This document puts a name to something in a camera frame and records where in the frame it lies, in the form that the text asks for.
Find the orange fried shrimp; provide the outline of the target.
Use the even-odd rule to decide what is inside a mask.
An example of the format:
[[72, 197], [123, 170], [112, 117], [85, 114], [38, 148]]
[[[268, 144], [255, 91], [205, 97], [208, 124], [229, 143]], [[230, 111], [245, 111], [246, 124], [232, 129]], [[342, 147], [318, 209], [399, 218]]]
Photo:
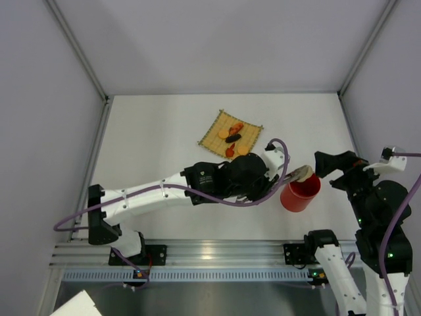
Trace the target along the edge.
[[237, 122], [233, 126], [230, 127], [228, 130], [229, 136], [235, 135], [239, 133], [239, 131], [244, 127], [244, 124], [242, 122]]

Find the white rice ball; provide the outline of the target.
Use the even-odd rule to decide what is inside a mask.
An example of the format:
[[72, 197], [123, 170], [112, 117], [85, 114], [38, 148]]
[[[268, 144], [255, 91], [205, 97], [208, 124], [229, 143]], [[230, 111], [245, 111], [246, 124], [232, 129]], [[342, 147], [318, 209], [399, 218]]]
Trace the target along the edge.
[[313, 169], [310, 165], [304, 165], [300, 168], [297, 182], [304, 182], [313, 175]]

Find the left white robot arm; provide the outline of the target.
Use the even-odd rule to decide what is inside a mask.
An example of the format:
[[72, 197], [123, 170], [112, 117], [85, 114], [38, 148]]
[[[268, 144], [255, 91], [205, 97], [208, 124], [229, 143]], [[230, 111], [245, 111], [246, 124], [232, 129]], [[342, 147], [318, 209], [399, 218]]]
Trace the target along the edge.
[[223, 163], [199, 162], [151, 184], [106, 190], [88, 189], [88, 242], [109, 245], [125, 258], [145, 255], [143, 234], [125, 222], [144, 213], [171, 206], [224, 203], [255, 205], [266, 199], [285, 165], [280, 150], [248, 153]]

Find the yellow round slice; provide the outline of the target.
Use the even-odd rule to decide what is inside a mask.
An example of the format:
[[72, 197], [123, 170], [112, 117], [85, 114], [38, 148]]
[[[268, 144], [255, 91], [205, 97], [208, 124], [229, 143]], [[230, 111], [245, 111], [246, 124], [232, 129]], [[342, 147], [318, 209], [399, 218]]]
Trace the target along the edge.
[[239, 155], [246, 155], [249, 153], [249, 148], [247, 146], [239, 146], [237, 152]]
[[228, 130], [220, 130], [218, 132], [218, 136], [220, 138], [227, 138], [229, 136], [229, 131]]

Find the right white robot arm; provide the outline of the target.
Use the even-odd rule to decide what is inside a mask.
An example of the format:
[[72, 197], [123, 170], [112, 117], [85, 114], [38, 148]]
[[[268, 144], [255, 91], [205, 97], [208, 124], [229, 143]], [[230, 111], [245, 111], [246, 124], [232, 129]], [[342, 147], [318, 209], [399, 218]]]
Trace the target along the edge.
[[385, 147], [380, 162], [373, 164], [352, 151], [339, 155], [317, 151], [314, 157], [317, 177], [342, 171], [330, 185], [347, 194], [359, 224], [355, 238], [366, 279], [365, 294], [357, 287], [331, 230], [313, 230], [304, 237], [310, 255], [327, 276], [339, 314], [403, 315], [413, 252], [401, 225], [411, 214], [409, 202], [420, 183], [407, 190], [398, 182], [378, 178], [404, 171], [411, 153]]

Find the red cylindrical lunch container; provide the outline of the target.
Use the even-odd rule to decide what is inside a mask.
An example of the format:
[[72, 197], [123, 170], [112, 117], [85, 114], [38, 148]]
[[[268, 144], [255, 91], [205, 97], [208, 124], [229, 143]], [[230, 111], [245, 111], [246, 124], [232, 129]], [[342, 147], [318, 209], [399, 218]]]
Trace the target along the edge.
[[299, 213], [307, 208], [320, 189], [319, 177], [312, 174], [303, 182], [294, 181], [286, 184], [280, 194], [280, 202], [288, 211]]

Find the black seaweed roll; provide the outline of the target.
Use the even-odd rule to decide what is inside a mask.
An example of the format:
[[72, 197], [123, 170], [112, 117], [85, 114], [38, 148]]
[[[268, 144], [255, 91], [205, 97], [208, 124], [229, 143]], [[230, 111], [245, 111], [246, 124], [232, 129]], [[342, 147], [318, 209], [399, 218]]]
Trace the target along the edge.
[[229, 136], [225, 139], [225, 142], [226, 142], [227, 144], [234, 143], [234, 142], [236, 142], [236, 141], [240, 140], [240, 139], [241, 139], [241, 137], [242, 137], [242, 135], [241, 135], [241, 134], [232, 134], [232, 135], [229, 135]]

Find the stainless steel tongs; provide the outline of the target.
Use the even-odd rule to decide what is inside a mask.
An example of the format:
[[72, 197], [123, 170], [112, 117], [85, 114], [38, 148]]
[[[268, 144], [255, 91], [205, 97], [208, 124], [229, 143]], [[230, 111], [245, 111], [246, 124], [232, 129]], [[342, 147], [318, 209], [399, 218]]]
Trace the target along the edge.
[[295, 169], [294, 171], [288, 173], [285, 178], [282, 180], [282, 184], [288, 184], [290, 182], [296, 182], [299, 176], [300, 167]]

